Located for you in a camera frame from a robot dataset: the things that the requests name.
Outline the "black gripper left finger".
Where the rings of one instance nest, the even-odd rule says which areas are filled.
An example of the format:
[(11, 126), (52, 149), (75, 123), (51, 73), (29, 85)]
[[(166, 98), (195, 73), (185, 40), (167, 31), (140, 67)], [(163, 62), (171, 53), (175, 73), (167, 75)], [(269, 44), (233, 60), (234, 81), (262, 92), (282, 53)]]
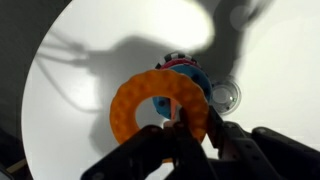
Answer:
[(80, 180), (145, 180), (165, 159), (174, 169), (165, 180), (217, 180), (200, 143), (187, 126), (187, 111), (179, 110), (180, 120), (172, 127), (147, 125), (125, 143), (88, 168)]

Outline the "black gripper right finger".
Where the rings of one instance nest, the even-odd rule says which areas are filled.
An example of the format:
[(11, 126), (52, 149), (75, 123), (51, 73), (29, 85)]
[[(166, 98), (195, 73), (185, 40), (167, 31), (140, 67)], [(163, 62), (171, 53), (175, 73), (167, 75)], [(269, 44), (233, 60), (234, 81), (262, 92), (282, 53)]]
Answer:
[(227, 180), (320, 180), (320, 152), (272, 129), (246, 132), (209, 106), (207, 134), (218, 150), (212, 165)]

